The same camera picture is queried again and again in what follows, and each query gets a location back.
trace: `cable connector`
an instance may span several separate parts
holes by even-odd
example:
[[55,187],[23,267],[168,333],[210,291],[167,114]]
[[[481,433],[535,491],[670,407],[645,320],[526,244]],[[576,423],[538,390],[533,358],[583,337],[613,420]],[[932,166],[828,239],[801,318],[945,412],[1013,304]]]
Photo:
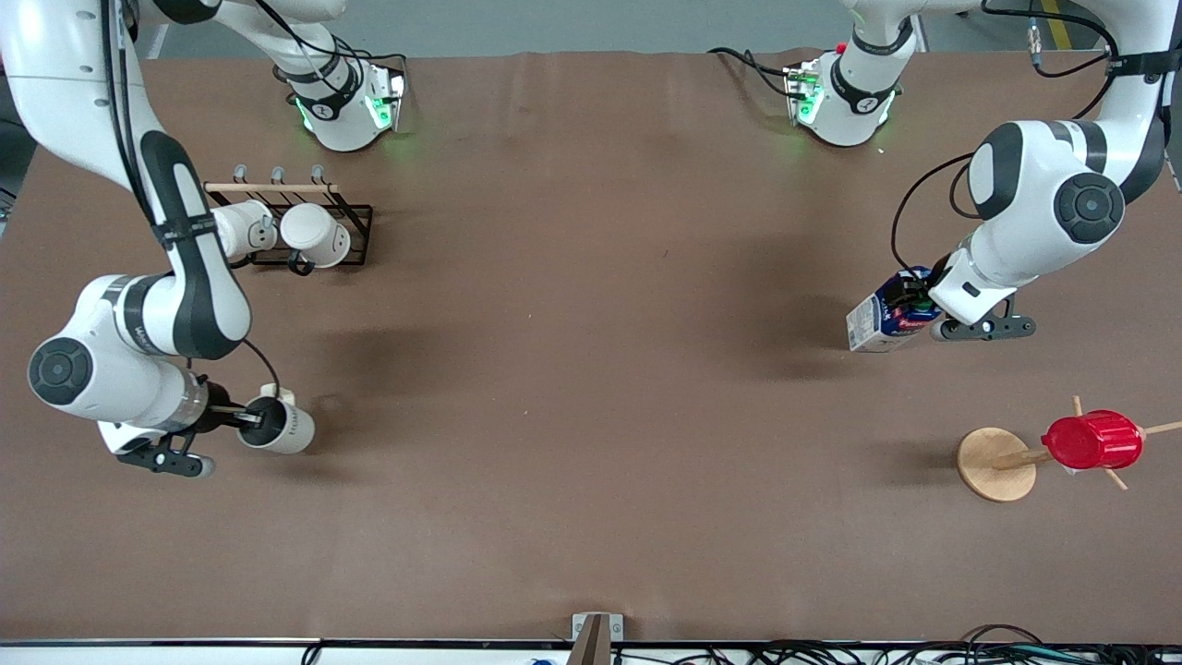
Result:
[[1043,66],[1043,33],[1038,28],[1038,20],[1031,19],[1030,28],[1026,30],[1026,41],[1030,44],[1031,64],[1035,69]]

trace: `table surface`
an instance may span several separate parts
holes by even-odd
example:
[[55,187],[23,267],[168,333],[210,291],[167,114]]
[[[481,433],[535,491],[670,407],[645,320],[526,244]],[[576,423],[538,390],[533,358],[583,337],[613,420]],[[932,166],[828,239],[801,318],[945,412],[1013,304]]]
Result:
[[[610,609],[638,639],[1178,640],[1182,437],[1126,494],[1046,468],[995,506],[953,467],[978,428],[1037,443],[1073,393],[1182,416],[1168,174],[1022,289],[1034,338],[844,350],[907,187],[1006,119],[1070,117],[1095,73],[920,56],[896,117],[836,149],[716,57],[411,66],[408,132],[351,155],[303,132],[269,64],[145,67],[202,177],[322,163],[377,209],[364,268],[240,270],[319,435],[296,457],[202,437],[208,481],[122,465],[28,391],[86,281],[167,267],[129,195],[38,152],[0,242],[0,635],[550,638]],[[947,182],[905,217],[910,260],[972,229]],[[197,369],[241,398],[267,379],[245,350]]]

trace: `round wooden base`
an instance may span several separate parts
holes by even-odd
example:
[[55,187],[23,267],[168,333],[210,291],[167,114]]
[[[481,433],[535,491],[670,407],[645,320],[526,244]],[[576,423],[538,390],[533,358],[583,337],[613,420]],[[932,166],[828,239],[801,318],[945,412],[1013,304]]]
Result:
[[961,441],[956,470],[961,480],[981,498],[1008,503],[1031,494],[1038,471],[1034,465],[998,471],[991,464],[999,457],[1030,450],[1021,439],[996,428],[982,428]]

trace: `red cup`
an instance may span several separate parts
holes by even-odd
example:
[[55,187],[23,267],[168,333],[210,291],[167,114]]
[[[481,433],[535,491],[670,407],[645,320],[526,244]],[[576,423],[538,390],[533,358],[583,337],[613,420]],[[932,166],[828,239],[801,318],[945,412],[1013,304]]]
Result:
[[1043,445],[1067,469],[1124,469],[1137,462],[1145,441],[1132,420],[1100,410],[1056,420]]

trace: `gray floor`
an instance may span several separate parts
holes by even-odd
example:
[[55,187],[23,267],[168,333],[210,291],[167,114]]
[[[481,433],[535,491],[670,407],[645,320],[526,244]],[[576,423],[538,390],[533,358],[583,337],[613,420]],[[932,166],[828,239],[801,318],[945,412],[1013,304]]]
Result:
[[[995,0],[1026,7],[1030,0]],[[1078,12],[1065,0],[1060,7]],[[352,0],[331,26],[353,46],[401,51],[411,58],[505,56],[524,51],[703,52],[714,46],[759,53],[795,46],[832,47],[849,39],[851,19],[836,0]],[[934,51],[1025,50],[1026,20],[970,12],[922,21]],[[1095,35],[1069,26],[1072,46]],[[1047,48],[1051,34],[1044,31]],[[261,58],[241,37],[207,22],[148,27],[136,46],[142,58]],[[19,122],[0,78],[0,118]],[[33,143],[0,122],[0,187],[19,191]],[[0,210],[8,197],[0,193]]]

